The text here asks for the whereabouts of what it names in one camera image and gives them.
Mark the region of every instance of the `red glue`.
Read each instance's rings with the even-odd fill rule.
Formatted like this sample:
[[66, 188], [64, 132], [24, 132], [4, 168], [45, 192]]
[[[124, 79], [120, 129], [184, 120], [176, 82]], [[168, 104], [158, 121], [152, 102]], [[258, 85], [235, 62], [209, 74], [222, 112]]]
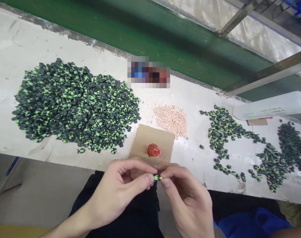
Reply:
[[160, 149], [155, 144], [150, 144], [147, 147], [147, 153], [151, 157], [158, 157], [160, 156]]

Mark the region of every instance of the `pile of green and black beads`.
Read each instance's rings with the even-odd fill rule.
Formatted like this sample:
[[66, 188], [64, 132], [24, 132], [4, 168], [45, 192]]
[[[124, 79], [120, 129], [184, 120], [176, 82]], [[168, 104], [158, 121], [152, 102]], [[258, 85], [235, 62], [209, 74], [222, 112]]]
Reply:
[[282, 153], [278, 152], [271, 143], [266, 142], [266, 139], [262, 139], [259, 135], [245, 130], [242, 125], [235, 122], [235, 120], [229, 115], [228, 110], [224, 107], [214, 106], [216, 111], [204, 112], [200, 111], [200, 114], [210, 116], [211, 128], [209, 129], [210, 148], [219, 155], [215, 158], [216, 162], [214, 169], [220, 170], [225, 174], [232, 174], [237, 179], [241, 177], [243, 182], [246, 182], [245, 174], [242, 172], [240, 176], [235, 171], [230, 171], [231, 165], [227, 165], [224, 168], [220, 161], [222, 159], [229, 159], [228, 150], [224, 149], [224, 144], [228, 142], [228, 137], [231, 140], [236, 138], [246, 137], [253, 139], [253, 143], [266, 144], [264, 152], [256, 154], [262, 161], [261, 165], [254, 165], [248, 172], [252, 178], [255, 178], [258, 182], [263, 179], [263, 175], [267, 177], [267, 183], [272, 192], [276, 192], [277, 188], [286, 179], [285, 174], [294, 171], [296, 166], [301, 171], [301, 138], [299, 132], [295, 130], [291, 122], [282, 124], [279, 127], [278, 135], [280, 140], [280, 147]]
[[58, 58], [51, 64], [39, 63], [26, 70], [15, 95], [13, 111], [26, 138], [41, 142], [54, 134], [63, 143], [75, 142], [91, 151], [123, 146], [125, 128], [137, 123], [139, 98], [126, 82], [110, 75], [93, 76], [87, 67]]

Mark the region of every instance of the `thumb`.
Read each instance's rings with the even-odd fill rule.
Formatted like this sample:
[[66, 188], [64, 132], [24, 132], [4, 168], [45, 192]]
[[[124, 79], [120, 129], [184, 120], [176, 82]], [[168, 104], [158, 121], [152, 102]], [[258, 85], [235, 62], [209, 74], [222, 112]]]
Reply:
[[161, 181], [161, 184], [163, 186], [164, 192], [166, 193], [172, 207], [178, 206], [183, 204], [179, 192], [173, 183], [173, 181], [170, 178], [163, 178]]
[[126, 196], [133, 199], [136, 195], [145, 191], [153, 182], [154, 175], [152, 174], [143, 174], [138, 176], [136, 179], [126, 184]]

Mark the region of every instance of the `brown cardboard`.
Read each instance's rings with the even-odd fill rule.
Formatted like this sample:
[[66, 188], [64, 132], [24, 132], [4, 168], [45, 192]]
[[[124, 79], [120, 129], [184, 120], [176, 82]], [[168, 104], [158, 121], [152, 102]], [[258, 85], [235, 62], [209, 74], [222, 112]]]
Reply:
[[247, 120], [249, 126], [267, 126], [267, 120], [264, 118], [261, 119], [251, 119]]
[[[129, 158], [141, 158], [151, 166], [163, 162], [170, 163], [174, 140], [175, 135], [170, 132], [140, 124]], [[150, 144], [156, 144], [160, 148], [161, 154], [159, 157], [148, 156], [147, 147]]]

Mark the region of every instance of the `white work surface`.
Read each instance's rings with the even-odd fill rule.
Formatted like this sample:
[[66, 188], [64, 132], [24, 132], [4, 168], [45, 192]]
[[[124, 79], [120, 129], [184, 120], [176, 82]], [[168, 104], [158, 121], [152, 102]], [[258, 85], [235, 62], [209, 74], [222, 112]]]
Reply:
[[[46, 138], [41, 143], [26, 139], [23, 131], [11, 120], [11, 112], [17, 105], [14, 95], [23, 80], [24, 70], [32, 69], [39, 62], [51, 63], [57, 57], [64, 62], [73, 61], [77, 66], [87, 66], [94, 75], [110, 74], [121, 81], [127, 79], [125, 58], [44, 30], [39, 25], [21, 20], [17, 15], [0, 8], [0, 153], [104, 171], [112, 159], [128, 157], [139, 123], [161, 129], [156, 124], [154, 107], [174, 104], [176, 108], [184, 109], [187, 114], [188, 138], [175, 140], [171, 162], [187, 167], [208, 189], [301, 204], [301, 172], [287, 174], [288, 180], [284, 181], [277, 193], [270, 192], [266, 179], [258, 183], [250, 176], [247, 170], [252, 169], [254, 164], [261, 163], [255, 153], [262, 153], [265, 146], [261, 143], [253, 144], [252, 139], [229, 140], [225, 148], [229, 150], [230, 160], [221, 161], [223, 166], [232, 165], [233, 170], [238, 173], [245, 172], [246, 183], [233, 175], [227, 176], [213, 169], [213, 159], [217, 154], [209, 147], [208, 129], [211, 121], [208, 116], [200, 115], [199, 111], [213, 110], [215, 104], [231, 108], [242, 102], [220, 97], [213, 90], [175, 76], [171, 76], [170, 89], [133, 91], [141, 99], [139, 107], [142, 119], [132, 125], [124, 147], [118, 148], [115, 155], [110, 150], [101, 151], [100, 154], [86, 150], [83, 154], [77, 154], [76, 143], [64, 144], [56, 140], [56, 136]], [[246, 122], [238, 122], [245, 129], [266, 137], [279, 150], [279, 119], [276, 117], [268, 120], [268, 126], [252, 127], [247, 126]], [[295, 127], [301, 132], [301, 125], [296, 124]], [[200, 144], [205, 146], [204, 150], [199, 148]]]

